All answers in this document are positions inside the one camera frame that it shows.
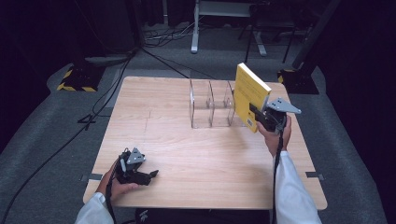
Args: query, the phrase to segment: wooden table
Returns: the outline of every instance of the wooden table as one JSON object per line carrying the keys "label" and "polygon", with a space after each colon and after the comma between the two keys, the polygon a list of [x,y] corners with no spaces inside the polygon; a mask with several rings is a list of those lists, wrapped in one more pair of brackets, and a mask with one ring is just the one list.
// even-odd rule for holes
{"label": "wooden table", "polygon": [[[289,97],[282,84],[267,83],[270,100]],[[120,88],[93,174],[104,174],[121,152],[137,147],[147,160],[139,168],[160,170],[149,186],[124,195],[116,206],[271,209],[273,159],[260,133],[247,127],[193,129],[190,81],[186,78],[126,77]],[[293,114],[289,152],[317,208],[327,207],[303,135]],[[84,202],[99,181],[90,180]]]}

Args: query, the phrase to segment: hand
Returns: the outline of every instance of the hand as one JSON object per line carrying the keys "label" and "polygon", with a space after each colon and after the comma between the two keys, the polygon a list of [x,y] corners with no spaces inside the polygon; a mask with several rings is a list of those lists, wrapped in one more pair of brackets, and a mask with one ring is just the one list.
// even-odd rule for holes
{"label": "hand", "polygon": [[[108,180],[110,179],[111,173],[115,167],[116,163],[114,162],[111,166],[110,170],[105,173],[102,180],[100,181],[99,187],[96,192],[101,192],[103,195],[106,195],[106,185]],[[139,186],[135,183],[131,184],[121,184],[117,178],[113,179],[113,185],[111,187],[111,200],[115,200],[121,194],[127,193],[133,189],[137,189]]]}
{"label": "hand", "polygon": [[[268,146],[268,150],[271,155],[274,157],[276,155],[277,146],[279,145],[279,134],[275,134],[272,132],[268,132],[265,130],[264,126],[260,122],[257,121],[257,127],[259,128],[259,132],[265,138],[265,145]],[[291,135],[291,117],[287,115],[286,119],[286,127],[283,130],[283,147],[282,150],[287,150],[287,146],[290,140]]]}

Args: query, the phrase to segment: white sleeve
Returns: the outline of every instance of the white sleeve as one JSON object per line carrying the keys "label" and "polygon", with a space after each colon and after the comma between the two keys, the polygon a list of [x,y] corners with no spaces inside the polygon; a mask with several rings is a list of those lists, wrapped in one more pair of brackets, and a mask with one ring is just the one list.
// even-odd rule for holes
{"label": "white sleeve", "polygon": [[79,210],[76,223],[113,223],[113,218],[108,213],[104,203],[105,196],[96,192],[87,203]]}
{"label": "white sleeve", "polygon": [[315,203],[297,175],[288,151],[280,153],[276,171],[276,219],[279,224],[321,223]]}

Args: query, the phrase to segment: gray carpet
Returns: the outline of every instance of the gray carpet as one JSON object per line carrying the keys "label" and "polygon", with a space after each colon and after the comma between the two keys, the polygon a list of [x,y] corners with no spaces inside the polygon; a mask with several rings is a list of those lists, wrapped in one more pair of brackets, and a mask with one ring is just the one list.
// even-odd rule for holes
{"label": "gray carpet", "polygon": [[[190,53],[191,36],[170,42],[164,47],[147,49],[161,56],[177,70],[193,78],[233,80],[238,63],[245,58],[247,36],[237,40],[241,29],[206,29],[200,33],[199,51]],[[252,46],[247,65],[261,79],[275,82],[276,72],[291,68],[302,42],[295,40],[286,63],[285,47],[268,47],[263,58]],[[26,178],[62,147],[84,124],[78,123],[103,105],[106,91],[119,75],[120,65],[108,67],[98,92],[56,91],[70,64],[60,68],[48,80],[51,95],[22,124],[0,155],[0,214]],[[125,76],[178,76],[169,67],[139,51],[128,64]],[[301,108],[297,119],[319,174],[328,208],[320,211],[323,223],[387,223],[375,182],[361,161],[331,102],[326,96],[325,79],[320,70],[312,74],[319,95],[291,94],[291,102]],[[102,116],[111,115],[114,103],[105,107]],[[73,223],[83,205],[86,183],[79,181],[91,172],[101,146],[109,117],[99,117],[88,131],[82,131],[67,147],[32,178],[13,204],[6,223]],[[116,208],[118,221],[133,218],[134,210]]]}

